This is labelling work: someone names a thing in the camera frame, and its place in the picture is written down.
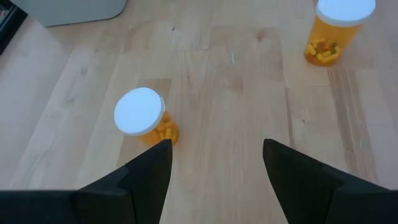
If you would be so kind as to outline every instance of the white bottle cap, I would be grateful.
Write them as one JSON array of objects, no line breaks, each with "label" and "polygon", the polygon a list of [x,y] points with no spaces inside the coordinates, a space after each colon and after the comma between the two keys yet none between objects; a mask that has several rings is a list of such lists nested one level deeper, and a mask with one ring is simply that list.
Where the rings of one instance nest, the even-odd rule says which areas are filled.
[{"label": "white bottle cap", "polygon": [[319,0],[316,14],[329,25],[353,27],[362,24],[375,7],[375,0]]},{"label": "white bottle cap", "polygon": [[140,136],[156,128],[164,111],[164,101],[159,94],[150,88],[136,88],[117,103],[114,122],[125,134]]}]

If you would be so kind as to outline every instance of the orange pill bottle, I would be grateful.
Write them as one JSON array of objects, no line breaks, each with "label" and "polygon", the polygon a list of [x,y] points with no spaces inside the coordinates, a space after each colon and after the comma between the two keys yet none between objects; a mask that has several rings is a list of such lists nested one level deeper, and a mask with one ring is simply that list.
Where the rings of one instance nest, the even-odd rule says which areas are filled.
[{"label": "orange pill bottle", "polygon": [[375,7],[375,0],[319,0],[305,59],[320,66],[336,63]]},{"label": "orange pill bottle", "polygon": [[178,140],[177,124],[167,112],[163,98],[150,88],[126,93],[115,107],[114,121],[122,132],[136,136],[147,147],[163,139],[171,139],[173,145]]}]

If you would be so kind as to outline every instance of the wood grain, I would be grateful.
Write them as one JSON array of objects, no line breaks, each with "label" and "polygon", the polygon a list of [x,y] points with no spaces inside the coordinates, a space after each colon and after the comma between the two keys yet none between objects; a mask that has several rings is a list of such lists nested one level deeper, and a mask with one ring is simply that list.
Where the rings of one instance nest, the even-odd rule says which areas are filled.
[{"label": "wood grain", "polygon": [[314,3],[135,0],[107,21],[28,18],[0,56],[0,188],[80,188],[144,152],[113,109],[148,86],[180,126],[161,223],[287,223],[264,138],[398,189],[398,5],[377,2],[323,68],[303,58]]}]

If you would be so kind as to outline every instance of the translucent orange plastic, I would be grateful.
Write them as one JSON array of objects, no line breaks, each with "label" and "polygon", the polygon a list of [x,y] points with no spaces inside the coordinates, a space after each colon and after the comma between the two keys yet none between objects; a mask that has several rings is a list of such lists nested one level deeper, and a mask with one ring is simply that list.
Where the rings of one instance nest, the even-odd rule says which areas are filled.
[{"label": "translucent orange plastic", "polygon": [[165,111],[160,123],[147,134],[137,136],[146,146],[152,147],[163,139],[171,139],[173,146],[178,140],[180,131],[169,112]]},{"label": "translucent orange plastic", "polygon": [[307,46],[305,46],[305,59],[314,65],[333,65],[354,39],[361,26],[336,27],[315,16]]}]

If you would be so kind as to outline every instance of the wooden table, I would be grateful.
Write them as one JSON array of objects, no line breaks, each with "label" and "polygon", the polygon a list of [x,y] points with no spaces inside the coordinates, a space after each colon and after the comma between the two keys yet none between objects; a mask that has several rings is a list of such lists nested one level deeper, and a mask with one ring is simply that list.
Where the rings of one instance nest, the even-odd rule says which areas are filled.
[{"label": "wooden table", "polygon": [[137,86],[180,125],[161,223],[286,223],[262,161],[272,138],[398,189],[398,2],[341,63],[308,64],[312,0],[134,0],[118,17],[28,19],[0,57],[0,187],[79,188],[145,151],[113,121]]}]

